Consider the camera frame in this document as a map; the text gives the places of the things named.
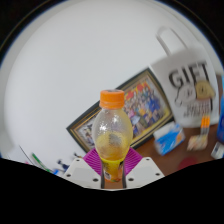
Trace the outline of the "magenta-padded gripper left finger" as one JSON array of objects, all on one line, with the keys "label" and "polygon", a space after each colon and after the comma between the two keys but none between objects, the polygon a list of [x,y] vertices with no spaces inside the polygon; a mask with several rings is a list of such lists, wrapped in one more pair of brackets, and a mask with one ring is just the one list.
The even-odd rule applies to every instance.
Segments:
[{"label": "magenta-padded gripper left finger", "polygon": [[95,149],[83,158],[75,158],[63,178],[84,188],[101,188],[102,165]]}]

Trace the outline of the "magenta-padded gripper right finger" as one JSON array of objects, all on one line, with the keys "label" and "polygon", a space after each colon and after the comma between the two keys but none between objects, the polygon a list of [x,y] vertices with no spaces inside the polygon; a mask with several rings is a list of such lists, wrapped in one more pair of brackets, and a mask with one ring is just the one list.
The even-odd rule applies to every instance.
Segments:
[{"label": "magenta-padded gripper right finger", "polygon": [[124,160],[123,174],[125,189],[140,188],[164,177],[151,157],[142,157],[132,148]]}]

